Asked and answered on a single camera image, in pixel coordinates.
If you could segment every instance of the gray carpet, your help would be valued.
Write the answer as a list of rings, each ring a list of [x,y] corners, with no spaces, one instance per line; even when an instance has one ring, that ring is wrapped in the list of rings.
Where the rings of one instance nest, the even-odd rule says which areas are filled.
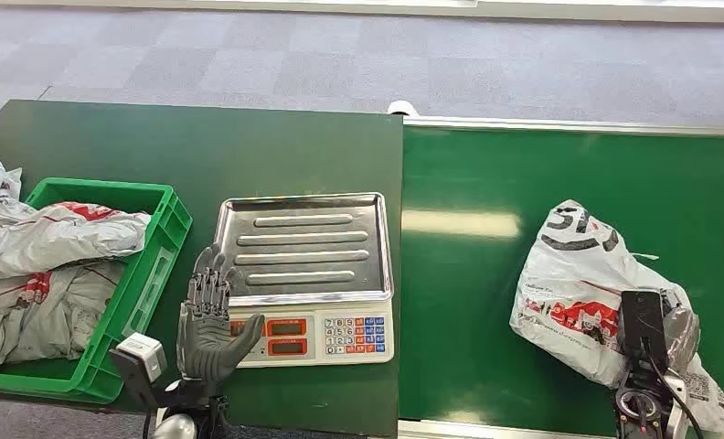
[[[724,27],[0,8],[12,98],[724,125]],[[0,402],[0,439],[142,419]]]

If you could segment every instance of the stainless steel tray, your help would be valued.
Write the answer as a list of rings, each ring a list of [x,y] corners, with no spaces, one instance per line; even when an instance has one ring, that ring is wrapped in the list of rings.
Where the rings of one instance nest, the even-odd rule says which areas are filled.
[[[230,306],[387,300],[384,198],[377,193],[231,198],[214,241],[235,262]]]

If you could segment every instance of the scale keypad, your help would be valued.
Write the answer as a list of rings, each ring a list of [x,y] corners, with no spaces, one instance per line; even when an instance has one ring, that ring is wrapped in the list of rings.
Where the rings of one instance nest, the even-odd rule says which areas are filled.
[[[386,352],[384,317],[325,319],[325,352],[329,355]]]

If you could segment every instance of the plastic basket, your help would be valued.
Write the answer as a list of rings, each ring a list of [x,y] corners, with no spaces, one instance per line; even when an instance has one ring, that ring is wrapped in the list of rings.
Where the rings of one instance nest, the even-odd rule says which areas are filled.
[[[89,202],[152,214],[144,250],[123,259],[127,266],[122,278],[80,359],[2,365],[0,392],[105,404],[122,390],[120,374],[108,351],[133,332],[146,329],[192,218],[174,189],[166,185],[45,178],[26,203],[38,209],[60,201]]]

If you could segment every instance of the green table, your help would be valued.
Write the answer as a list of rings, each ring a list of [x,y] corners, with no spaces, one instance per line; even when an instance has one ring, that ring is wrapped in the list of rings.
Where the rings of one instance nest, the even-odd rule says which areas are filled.
[[[608,390],[508,325],[537,231],[568,198],[660,256],[645,264],[685,287],[724,390],[724,130],[423,119],[404,148],[401,418],[614,435]]]
[[[191,154],[190,139],[205,153]],[[290,166],[305,166],[301,152],[312,148],[323,151],[312,167],[320,177]],[[262,150],[289,161],[263,169]],[[375,156],[385,160],[372,170]],[[609,392],[507,324],[542,220],[575,198],[686,288],[704,327],[702,358],[724,389],[724,131],[430,119],[403,128],[361,114],[11,102],[0,112],[0,158],[26,168],[26,187],[45,175],[172,184],[195,224],[157,310],[166,314],[223,198],[381,187],[395,230],[403,166],[400,418],[612,435]],[[478,227],[494,218],[505,219],[502,231]],[[398,242],[392,234],[396,261]],[[150,327],[165,339],[174,331]],[[391,435],[397,375],[396,362],[244,370],[228,389],[242,423]]]
[[[11,101],[0,112],[0,160],[22,166],[24,194],[44,177],[171,185],[194,223],[147,334],[176,364],[178,305],[226,198],[377,191],[384,195],[399,328],[399,117]],[[165,380],[178,378],[176,368]],[[344,367],[240,369],[225,392],[236,423],[392,436],[399,358]],[[113,409],[136,406],[124,392]]]

